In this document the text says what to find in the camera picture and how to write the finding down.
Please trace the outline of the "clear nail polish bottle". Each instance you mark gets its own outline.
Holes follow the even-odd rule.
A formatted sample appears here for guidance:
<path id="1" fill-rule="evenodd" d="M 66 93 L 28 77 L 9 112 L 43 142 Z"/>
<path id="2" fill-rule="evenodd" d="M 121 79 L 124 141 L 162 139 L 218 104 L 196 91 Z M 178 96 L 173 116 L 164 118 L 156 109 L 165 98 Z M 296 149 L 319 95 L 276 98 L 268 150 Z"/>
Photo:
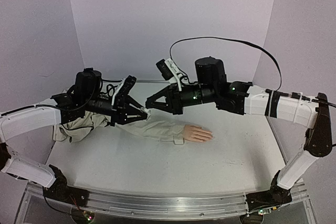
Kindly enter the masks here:
<path id="1" fill-rule="evenodd" d="M 149 118 L 151 116 L 151 110 L 150 109 L 142 107 L 141 111 L 147 114 L 147 118 Z"/>

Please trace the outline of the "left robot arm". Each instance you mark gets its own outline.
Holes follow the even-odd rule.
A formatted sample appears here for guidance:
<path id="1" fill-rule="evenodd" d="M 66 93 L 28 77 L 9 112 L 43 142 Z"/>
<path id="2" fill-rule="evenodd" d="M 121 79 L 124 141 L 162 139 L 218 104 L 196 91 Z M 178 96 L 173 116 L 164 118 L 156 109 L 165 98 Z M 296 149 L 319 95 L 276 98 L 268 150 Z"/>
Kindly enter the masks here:
<path id="1" fill-rule="evenodd" d="M 107 116 L 110 126 L 147 119 L 144 107 L 129 95 L 135 83 L 134 76 L 104 81 L 101 72 L 85 68 L 66 91 L 2 112 L 1 172 L 41 186 L 47 199 L 84 206 L 88 191 L 69 186 L 60 168 L 42 162 L 51 148 L 51 130 L 83 119 L 87 112 Z"/>

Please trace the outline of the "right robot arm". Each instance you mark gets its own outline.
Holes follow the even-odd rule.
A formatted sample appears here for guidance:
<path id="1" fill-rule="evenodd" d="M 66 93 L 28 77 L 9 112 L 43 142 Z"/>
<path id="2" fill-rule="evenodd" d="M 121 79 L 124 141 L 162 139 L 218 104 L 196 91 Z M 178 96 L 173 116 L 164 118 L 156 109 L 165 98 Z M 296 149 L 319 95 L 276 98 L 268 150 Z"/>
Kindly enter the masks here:
<path id="1" fill-rule="evenodd" d="M 279 170 L 268 190 L 246 195 L 247 212 L 262 215 L 265 210 L 290 203 L 291 188 L 308 168 L 333 149 L 330 103 L 319 93 L 307 97 L 302 93 L 284 93 L 264 89 L 251 82 L 228 82 L 224 63 L 213 57 L 195 61 L 197 82 L 183 84 L 182 72 L 172 59 L 157 63 L 169 85 L 146 100 L 148 109 L 174 115 L 187 106 L 215 103 L 219 110 L 240 115 L 264 115 L 304 126 L 305 143 L 298 153 Z"/>

